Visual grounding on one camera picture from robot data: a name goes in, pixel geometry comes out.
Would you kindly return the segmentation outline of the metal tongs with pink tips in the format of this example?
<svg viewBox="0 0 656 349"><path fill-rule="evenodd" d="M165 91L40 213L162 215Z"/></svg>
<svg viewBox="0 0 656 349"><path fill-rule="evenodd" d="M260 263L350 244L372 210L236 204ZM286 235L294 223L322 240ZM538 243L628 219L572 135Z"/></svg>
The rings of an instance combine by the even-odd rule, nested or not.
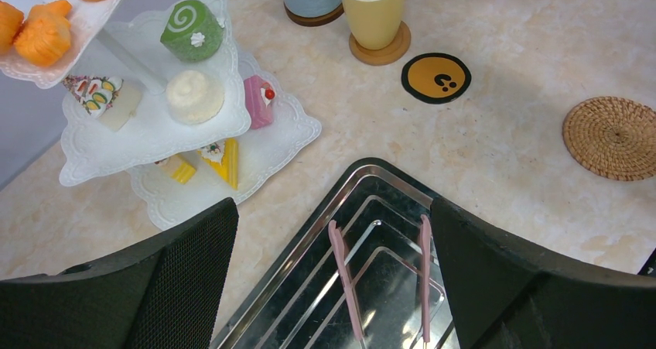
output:
<svg viewBox="0 0 656 349"><path fill-rule="evenodd" d="M421 319L422 319L422 339L423 347L427 348L431 340L430 334L430 306L429 306L429 295L430 295L430 245L432 239L432 228L430 220L427 215L421 215L422 223L419 231L419 247L421 249L421 261L420 261L420 295L419 301L421 303ZM352 286L349 273L347 271L347 263L345 262L345 257L347 256L346 246L343 240L343 235L340 229L337 227L337 222L331 220L328 223L328 235L330 243L333 247L333 254L337 263L337 271L340 276L345 299L347 302L347 308L349 311L350 322L354 337L356 340L361 343L364 342L364 331L360 323L359 313L357 310L357 303L354 297L354 289Z"/></svg>

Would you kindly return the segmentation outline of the green roll cake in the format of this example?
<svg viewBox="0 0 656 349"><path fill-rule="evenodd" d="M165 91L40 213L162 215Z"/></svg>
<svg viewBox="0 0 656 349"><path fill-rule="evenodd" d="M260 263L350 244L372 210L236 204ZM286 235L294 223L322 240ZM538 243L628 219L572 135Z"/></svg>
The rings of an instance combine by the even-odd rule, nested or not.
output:
<svg viewBox="0 0 656 349"><path fill-rule="evenodd" d="M212 57L223 42L225 19L216 17L199 0L174 5L160 36L160 43L183 62L195 63Z"/></svg>

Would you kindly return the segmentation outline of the yellow cake slice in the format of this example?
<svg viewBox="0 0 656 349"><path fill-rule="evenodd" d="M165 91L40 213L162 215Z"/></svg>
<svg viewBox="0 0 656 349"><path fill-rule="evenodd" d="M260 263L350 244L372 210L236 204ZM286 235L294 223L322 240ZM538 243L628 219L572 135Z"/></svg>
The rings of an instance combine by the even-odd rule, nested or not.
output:
<svg viewBox="0 0 656 349"><path fill-rule="evenodd" d="M216 174L234 190L239 186L239 145L237 139L229 138L205 145L199 155Z"/></svg>

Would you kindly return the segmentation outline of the orange fish cake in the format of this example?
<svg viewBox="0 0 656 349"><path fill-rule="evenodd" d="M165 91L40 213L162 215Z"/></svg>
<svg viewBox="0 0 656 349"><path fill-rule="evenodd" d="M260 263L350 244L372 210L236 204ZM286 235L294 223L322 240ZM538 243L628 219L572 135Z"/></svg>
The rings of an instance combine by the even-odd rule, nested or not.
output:
<svg viewBox="0 0 656 349"><path fill-rule="evenodd" d="M0 3L1 55L13 46L14 39L22 27L24 13L7 2Z"/></svg>
<svg viewBox="0 0 656 349"><path fill-rule="evenodd" d="M71 47L71 9L67 0L34 5L13 41L18 55L38 67L55 64Z"/></svg>

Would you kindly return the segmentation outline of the white triangular cake slice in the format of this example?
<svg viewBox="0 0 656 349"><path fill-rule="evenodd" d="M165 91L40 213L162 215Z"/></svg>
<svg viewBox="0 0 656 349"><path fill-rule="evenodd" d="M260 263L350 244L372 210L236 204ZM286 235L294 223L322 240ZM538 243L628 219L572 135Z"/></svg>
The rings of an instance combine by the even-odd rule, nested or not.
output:
<svg viewBox="0 0 656 349"><path fill-rule="evenodd" d="M92 118L113 132L135 116L142 100L142 92L133 83L117 76L69 75L62 84Z"/></svg>

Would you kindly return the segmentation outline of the yellow mug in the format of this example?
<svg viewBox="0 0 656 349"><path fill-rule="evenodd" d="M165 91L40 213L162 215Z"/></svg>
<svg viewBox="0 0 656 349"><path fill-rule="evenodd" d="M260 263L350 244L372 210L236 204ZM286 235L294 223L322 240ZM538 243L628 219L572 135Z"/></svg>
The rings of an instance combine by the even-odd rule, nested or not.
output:
<svg viewBox="0 0 656 349"><path fill-rule="evenodd" d="M342 0L351 34L368 50L388 46L401 24L405 0Z"/></svg>

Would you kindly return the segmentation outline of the dark printed coaster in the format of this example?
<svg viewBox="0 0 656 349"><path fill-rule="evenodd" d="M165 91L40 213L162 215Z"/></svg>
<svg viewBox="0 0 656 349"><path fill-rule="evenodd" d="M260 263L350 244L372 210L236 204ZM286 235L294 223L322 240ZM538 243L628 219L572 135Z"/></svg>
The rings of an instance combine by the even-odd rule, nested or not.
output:
<svg viewBox="0 0 656 349"><path fill-rule="evenodd" d="M472 74L459 58L447 53L423 53L402 68L401 85L426 104L446 104L465 93Z"/></svg>

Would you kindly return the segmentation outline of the pink cake slice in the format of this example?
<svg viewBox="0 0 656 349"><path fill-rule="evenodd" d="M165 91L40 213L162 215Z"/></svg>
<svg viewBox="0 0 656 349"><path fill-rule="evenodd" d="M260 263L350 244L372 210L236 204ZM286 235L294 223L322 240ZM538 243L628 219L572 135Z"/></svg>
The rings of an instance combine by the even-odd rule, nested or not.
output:
<svg viewBox="0 0 656 349"><path fill-rule="evenodd" d="M260 129L274 121L272 102L275 90L258 75L244 80L245 106L251 116L251 129Z"/></svg>

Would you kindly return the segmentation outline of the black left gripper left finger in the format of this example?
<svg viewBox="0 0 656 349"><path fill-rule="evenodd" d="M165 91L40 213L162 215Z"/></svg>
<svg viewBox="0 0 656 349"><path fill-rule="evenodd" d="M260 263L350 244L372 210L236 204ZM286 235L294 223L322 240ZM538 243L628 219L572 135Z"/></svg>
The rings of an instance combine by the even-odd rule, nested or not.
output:
<svg viewBox="0 0 656 349"><path fill-rule="evenodd" d="M226 198L57 275L1 283L3 348L207 348L239 215Z"/></svg>

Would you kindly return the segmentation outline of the brown coaster back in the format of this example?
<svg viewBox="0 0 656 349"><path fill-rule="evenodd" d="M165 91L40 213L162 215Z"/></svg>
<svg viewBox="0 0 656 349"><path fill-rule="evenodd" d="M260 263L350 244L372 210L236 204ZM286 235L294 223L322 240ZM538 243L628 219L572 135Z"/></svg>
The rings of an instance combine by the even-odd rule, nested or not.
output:
<svg viewBox="0 0 656 349"><path fill-rule="evenodd" d="M284 5L284 8L285 8L286 15L290 18L292 22L294 22L297 25L305 26L305 27L324 26L338 19L343 14L342 4L339 4L333 11L317 17L304 17L304 16L296 15L287 7L287 5Z"/></svg>

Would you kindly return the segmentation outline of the white round bun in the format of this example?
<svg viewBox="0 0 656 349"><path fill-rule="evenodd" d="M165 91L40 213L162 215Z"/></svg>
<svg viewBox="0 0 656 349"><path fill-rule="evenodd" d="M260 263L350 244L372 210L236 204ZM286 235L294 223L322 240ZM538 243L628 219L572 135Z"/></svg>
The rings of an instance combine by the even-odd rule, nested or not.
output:
<svg viewBox="0 0 656 349"><path fill-rule="evenodd" d="M224 104L224 85L216 77L198 70L184 70L166 86L168 109L172 117L187 125L210 120Z"/></svg>

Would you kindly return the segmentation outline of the brown coaster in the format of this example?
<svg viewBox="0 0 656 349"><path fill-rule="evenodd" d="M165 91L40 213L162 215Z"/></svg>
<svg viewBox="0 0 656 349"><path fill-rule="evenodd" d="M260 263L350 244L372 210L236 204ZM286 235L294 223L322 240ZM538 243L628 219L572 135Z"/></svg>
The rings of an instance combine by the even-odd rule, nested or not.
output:
<svg viewBox="0 0 656 349"><path fill-rule="evenodd" d="M284 5L284 8L285 8L286 15L290 18L292 22L294 22L297 25L305 26L305 27L324 26L338 19L343 14L342 4L339 4L333 11L317 17L304 17L304 16L296 15L287 7L287 5Z"/></svg>
<svg viewBox="0 0 656 349"><path fill-rule="evenodd" d="M386 47L379 50L369 50L362 47L350 34L349 47L351 53L360 62L371 66L384 66L399 60L409 49L412 41L412 35L409 27L401 21L399 29L392 40Z"/></svg>

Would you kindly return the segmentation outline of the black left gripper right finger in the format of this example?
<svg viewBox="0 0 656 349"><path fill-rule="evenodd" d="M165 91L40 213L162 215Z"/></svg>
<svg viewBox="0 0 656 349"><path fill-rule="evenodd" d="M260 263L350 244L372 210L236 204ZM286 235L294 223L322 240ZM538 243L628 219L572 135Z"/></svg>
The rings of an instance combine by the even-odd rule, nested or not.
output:
<svg viewBox="0 0 656 349"><path fill-rule="evenodd" d="M654 278L559 254L442 197L430 213L462 348L655 346Z"/></svg>

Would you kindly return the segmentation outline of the stainless steel tray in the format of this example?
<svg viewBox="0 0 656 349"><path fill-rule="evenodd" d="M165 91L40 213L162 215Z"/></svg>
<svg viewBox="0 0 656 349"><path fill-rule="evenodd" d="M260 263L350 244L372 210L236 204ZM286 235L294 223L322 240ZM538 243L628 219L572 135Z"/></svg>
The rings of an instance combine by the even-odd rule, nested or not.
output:
<svg viewBox="0 0 656 349"><path fill-rule="evenodd" d="M352 163L213 348L424 348L419 227L436 193L379 158ZM356 340L328 223L346 246L364 342ZM430 265L429 348L459 342L437 261Z"/></svg>

